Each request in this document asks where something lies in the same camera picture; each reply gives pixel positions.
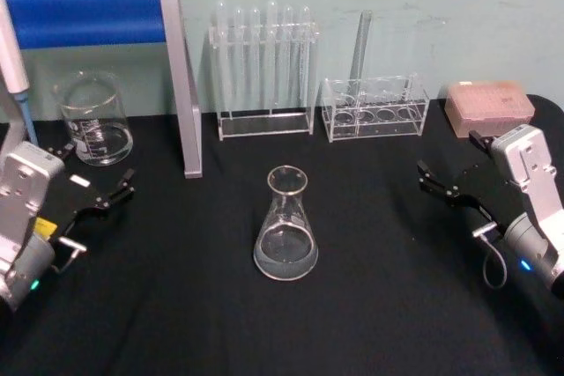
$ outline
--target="wall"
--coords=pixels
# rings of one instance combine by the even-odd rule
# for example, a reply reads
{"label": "wall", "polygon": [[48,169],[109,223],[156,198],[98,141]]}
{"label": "wall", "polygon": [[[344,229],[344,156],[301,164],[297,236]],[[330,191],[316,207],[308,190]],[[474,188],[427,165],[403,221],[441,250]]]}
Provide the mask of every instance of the wall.
{"label": "wall", "polygon": [[[209,108],[207,60],[203,45],[209,17],[218,0],[182,0],[192,62],[204,109]],[[267,0],[228,0],[265,4]],[[374,32],[367,50],[365,75],[398,73],[403,68],[424,75],[435,97],[444,83],[468,79],[517,79],[527,92],[541,94],[564,106],[562,0],[278,0],[279,4],[307,4],[322,32],[319,78],[348,76],[360,11],[375,11]],[[406,19],[415,42],[406,47],[401,37],[390,38]],[[162,47],[98,48],[79,51],[28,52],[33,80],[34,117],[53,118],[56,109],[46,94],[76,55],[120,70],[126,85],[128,114],[170,111],[166,55]],[[134,57],[135,64],[128,65]]]}

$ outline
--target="pipette tip box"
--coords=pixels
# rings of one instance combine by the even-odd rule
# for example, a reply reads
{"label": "pipette tip box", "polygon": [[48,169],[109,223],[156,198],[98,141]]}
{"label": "pipette tip box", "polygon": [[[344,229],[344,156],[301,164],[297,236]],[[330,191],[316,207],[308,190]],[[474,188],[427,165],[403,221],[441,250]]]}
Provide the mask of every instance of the pipette tip box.
{"label": "pipette tip box", "polygon": [[535,107],[514,81],[460,82],[449,87],[445,113],[459,138],[471,130],[500,136],[529,123]]}

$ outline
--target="erlenmeyer flask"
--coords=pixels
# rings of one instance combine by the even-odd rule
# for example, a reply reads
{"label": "erlenmeyer flask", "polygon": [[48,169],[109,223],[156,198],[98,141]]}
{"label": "erlenmeyer flask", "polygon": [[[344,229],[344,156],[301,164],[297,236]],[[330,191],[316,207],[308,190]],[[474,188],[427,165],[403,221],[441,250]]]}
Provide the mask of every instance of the erlenmeyer flask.
{"label": "erlenmeyer flask", "polygon": [[293,281],[305,276],[317,262],[318,250],[301,193],[307,175],[293,166],[279,166],[268,174],[272,204],[255,244],[256,266],[268,277]]}

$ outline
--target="black tablecloth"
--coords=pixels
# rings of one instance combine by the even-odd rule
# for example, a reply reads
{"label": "black tablecloth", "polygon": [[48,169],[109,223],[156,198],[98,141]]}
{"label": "black tablecloth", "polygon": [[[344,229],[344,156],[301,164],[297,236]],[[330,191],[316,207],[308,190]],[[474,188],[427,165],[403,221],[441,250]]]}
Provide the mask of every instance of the black tablecloth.
{"label": "black tablecloth", "polygon": [[[532,98],[564,169],[564,115]],[[416,161],[452,177],[485,157],[431,103],[422,137],[329,144],[315,134],[220,142],[205,115],[204,177],[184,180],[174,116],[130,120],[122,163],[67,167],[135,198],[73,238],[89,253],[45,276],[0,346],[2,375],[545,375],[564,373],[564,304],[508,256],[501,291],[481,279],[476,213],[419,191]],[[64,141],[37,125],[41,145]],[[263,276],[252,249],[275,166],[303,169],[319,261],[294,283]],[[557,176],[564,192],[561,176]]]}

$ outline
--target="beaker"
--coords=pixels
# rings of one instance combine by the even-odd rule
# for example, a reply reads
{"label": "beaker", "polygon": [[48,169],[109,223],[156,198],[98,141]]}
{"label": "beaker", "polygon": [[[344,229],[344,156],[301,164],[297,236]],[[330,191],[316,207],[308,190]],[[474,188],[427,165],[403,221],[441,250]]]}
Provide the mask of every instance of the beaker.
{"label": "beaker", "polygon": [[55,85],[53,94],[79,159],[107,166],[130,153],[133,138],[113,74],[79,71]]}
{"label": "beaker", "polygon": [[271,208],[255,244],[256,266],[268,277],[293,281],[305,276],[317,262],[318,249],[301,203],[307,175],[294,166],[270,171]]}

